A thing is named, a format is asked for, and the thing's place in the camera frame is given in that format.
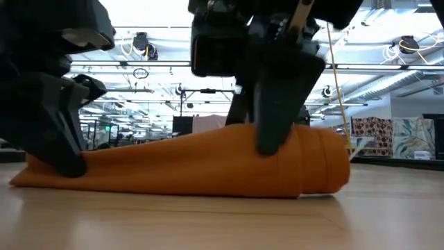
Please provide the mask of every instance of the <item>orange cloth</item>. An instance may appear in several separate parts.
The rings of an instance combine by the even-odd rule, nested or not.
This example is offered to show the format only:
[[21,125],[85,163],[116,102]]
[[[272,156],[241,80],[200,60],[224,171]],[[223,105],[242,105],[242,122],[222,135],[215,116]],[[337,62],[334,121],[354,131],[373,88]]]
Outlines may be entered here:
[[83,153],[88,172],[58,176],[28,157],[28,167],[10,184],[23,187],[146,194],[296,198],[339,191],[350,175],[340,135],[295,126],[275,156],[259,156],[255,127],[231,125],[186,135]]

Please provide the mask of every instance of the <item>ceiling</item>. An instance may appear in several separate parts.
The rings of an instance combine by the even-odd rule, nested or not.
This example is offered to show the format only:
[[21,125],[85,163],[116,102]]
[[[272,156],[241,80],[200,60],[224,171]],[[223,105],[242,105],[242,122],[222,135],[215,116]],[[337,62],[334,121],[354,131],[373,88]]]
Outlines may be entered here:
[[[419,8],[403,8],[389,10],[371,10],[371,1],[365,1],[364,7],[359,10],[352,23],[343,31],[332,32],[332,44],[335,63],[360,64],[360,65],[426,65],[427,59],[437,51],[443,52],[444,31],[434,13],[423,13]],[[409,6],[412,1],[394,1],[399,6]],[[193,16],[187,12],[188,0],[174,1],[174,8],[170,1],[141,1],[141,0],[101,0],[107,8],[112,25],[117,34],[114,37],[116,47],[110,51],[92,51],[78,55],[72,55],[75,61],[135,61],[144,60],[137,51],[126,55],[130,51],[130,43],[136,32],[147,32],[148,38],[159,53],[159,61],[189,61],[189,43],[191,37],[191,21]],[[325,57],[327,62],[332,61],[327,33],[327,24],[318,21],[321,30],[315,35],[315,40],[321,44],[319,56]],[[389,47],[393,41],[399,41],[403,35],[412,35],[421,46],[421,52],[404,55]],[[233,90],[235,79],[233,78],[199,78],[193,76],[189,67],[144,67],[149,72],[145,79],[137,79],[133,76],[135,69],[139,67],[116,66],[73,66],[71,73],[89,74],[103,81],[109,90],[121,90],[125,92],[109,92],[103,98],[103,102],[96,102],[94,108],[113,112],[114,114],[145,115],[156,121],[158,126],[171,128],[171,117],[178,115],[180,111],[180,96],[177,95],[178,87],[187,90],[199,90],[212,88],[218,90]],[[367,71],[353,74],[342,71],[338,75],[338,84],[346,95],[359,89],[382,76],[381,71]],[[424,85],[428,80],[418,81],[408,87],[396,90],[395,94],[402,94],[409,90]],[[334,75],[331,72],[323,74],[315,88],[309,95],[307,102],[329,102],[323,98],[321,91],[326,86],[334,87]],[[433,91],[422,91],[405,98],[440,98]],[[185,115],[226,115],[232,93],[202,94],[200,92],[187,93],[187,103],[192,103],[193,108],[187,105],[182,107]],[[122,100],[123,108],[116,107],[111,102]],[[94,114],[83,110],[85,114]]]

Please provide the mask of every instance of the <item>wooden table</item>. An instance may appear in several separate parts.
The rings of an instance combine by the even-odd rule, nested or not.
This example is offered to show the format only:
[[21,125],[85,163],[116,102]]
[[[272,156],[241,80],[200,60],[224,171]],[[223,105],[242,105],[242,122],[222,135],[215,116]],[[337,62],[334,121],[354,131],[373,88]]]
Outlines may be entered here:
[[353,166],[333,197],[165,197],[9,188],[0,249],[444,249],[444,173]]

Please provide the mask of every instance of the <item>cable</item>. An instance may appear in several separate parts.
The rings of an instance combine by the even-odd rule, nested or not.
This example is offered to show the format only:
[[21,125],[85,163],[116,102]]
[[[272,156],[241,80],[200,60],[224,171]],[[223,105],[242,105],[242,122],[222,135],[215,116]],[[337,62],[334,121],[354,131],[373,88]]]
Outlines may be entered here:
[[350,152],[350,155],[351,155],[353,153],[353,148],[352,148],[352,143],[350,141],[350,133],[348,131],[347,118],[345,117],[345,110],[342,105],[341,92],[339,92],[338,75],[336,72],[336,65],[334,64],[332,36],[330,35],[330,25],[328,23],[327,23],[327,33],[328,33],[328,43],[330,44],[330,54],[332,56],[334,83],[336,84],[336,92],[338,93],[339,107],[341,108],[342,120],[344,122],[344,130],[345,130],[345,136],[347,137],[348,151]]
[[416,53],[418,53],[418,55],[421,57],[421,59],[424,61],[425,64],[430,65],[430,63],[427,62],[427,60],[425,60],[424,56],[422,56],[419,51],[417,51]]
[[398,56],[398,58],[399,58],[404,64],[406,64],[405,61],[404,61],[404,59],[402,59],[402,57]]
[[123,44],[120,44],[120,49],[122,50],[123,54],[129,56],[133,52],[133,47],[134,47],[133,42],[131,42],[130,53],[126,52],[125,49],[123,49]]
[[400,56],[400,50],[397,47],[385,47],[382,50],[382,56],[384,57],[385,61],[381,62],[380,64],[384,64],[385,62],[395,60],[397,57]]

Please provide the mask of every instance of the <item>yellow cable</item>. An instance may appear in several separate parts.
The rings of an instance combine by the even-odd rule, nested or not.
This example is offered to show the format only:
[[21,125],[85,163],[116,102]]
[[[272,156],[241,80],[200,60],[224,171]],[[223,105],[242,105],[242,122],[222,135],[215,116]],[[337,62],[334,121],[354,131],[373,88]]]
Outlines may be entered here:
[[334,52],[333,52],[332,36],[330,35],[330,25],[329,24],[327,24],[327,33],[328,33],[328,43],[330,44],[330,53],[332,56],[334,83],[336,84],[336,93],[338,94],[339,107],[341,108],[342,120],[344,122],[344,130],[345,130],[345,136],[347,137],[348,151],[350,152],[350,155],[351,155],[353,153],[353,148],[352,148],[352,143],[350,141],[350,133],[348,132],[347,118],[345,117],[345,110],[342,105],[342,97],[341,97],[341,93],[339,91],[338,76],[337,76],[337,72],[336,72],[336,65],[334,64]]
[[424,61],[425,64],[430,65],[429,62],[427,62],[427,60],[425,60],[424,56],[422,56],[419,51],[417,51],[416,53],[418,53],[418,55],[421,57],[421,59]]
[[130,53],[127,53],[126,51],[125,51],[125,49],[123,49],[123,44],[120,44],[120,49],[122,50],[122,52],[125,54],[125,55],[127,55],[127,56],[129,56],[132,52],[133,52],[133,43],[131,42],[131,48],[130,48]]

